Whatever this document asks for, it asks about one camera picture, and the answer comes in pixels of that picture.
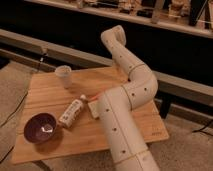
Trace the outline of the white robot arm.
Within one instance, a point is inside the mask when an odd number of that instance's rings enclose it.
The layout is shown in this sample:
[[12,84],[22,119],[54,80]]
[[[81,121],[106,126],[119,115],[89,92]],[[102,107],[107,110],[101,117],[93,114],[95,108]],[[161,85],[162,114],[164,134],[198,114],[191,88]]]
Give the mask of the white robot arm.
[[146,63],[125,47],[121,25],[102,32],[101,40],[129,78],[129,82],[105,90],[98,98],[99,117],[116,171],[160,171],[131,114],[154,98],[157,78]]

